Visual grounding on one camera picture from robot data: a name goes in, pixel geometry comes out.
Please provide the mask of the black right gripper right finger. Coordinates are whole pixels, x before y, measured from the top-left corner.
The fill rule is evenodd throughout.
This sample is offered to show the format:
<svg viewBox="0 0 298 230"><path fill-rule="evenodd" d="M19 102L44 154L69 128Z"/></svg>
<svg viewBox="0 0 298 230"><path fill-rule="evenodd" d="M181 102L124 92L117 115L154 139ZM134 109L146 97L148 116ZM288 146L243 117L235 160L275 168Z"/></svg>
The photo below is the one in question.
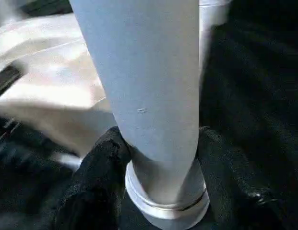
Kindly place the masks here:
<svg viewBox="0 0 298 230"><path fill-rule="evenodd" d="M298 230L298 180L284 161L250 157L209 127L197 156L218 230Z"/></svg>

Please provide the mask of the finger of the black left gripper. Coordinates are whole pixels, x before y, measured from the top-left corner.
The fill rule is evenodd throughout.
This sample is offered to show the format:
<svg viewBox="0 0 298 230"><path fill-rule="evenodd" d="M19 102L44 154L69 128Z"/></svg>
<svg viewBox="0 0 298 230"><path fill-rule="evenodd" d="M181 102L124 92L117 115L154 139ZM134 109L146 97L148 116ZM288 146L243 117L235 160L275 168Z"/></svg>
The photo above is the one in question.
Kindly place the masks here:
<svg viewBox="0 0 298 230"><path fill-rule="evenodd" d="M64 191L72 170L51 159L57 153L75 156L75 153L19 122L0 121L0 194Z"/></svg>

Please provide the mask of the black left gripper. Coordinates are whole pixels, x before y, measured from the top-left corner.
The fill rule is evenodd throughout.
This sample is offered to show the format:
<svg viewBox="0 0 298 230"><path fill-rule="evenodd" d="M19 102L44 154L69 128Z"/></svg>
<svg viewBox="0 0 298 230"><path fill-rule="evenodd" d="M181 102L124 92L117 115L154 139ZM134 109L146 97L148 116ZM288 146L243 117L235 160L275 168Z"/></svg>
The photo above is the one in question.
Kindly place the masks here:
<svg viewBox="0 0 298 230"><path fill-rule="evenodd" d="M0 71L0 96L23 76L23 68L9 64Z"/></svg>

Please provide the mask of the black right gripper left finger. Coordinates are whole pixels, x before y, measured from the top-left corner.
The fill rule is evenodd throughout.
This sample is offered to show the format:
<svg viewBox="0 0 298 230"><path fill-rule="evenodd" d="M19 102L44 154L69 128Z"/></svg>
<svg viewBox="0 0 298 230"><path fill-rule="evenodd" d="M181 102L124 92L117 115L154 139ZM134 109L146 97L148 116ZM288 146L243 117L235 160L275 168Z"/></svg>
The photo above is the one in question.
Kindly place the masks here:
<svg viewBox="0 0 298 230"><path fill-rule="evenodd" d="M58 203L56 230L117 230L125 193L129 147L117 126L95 143Z"/></svg>

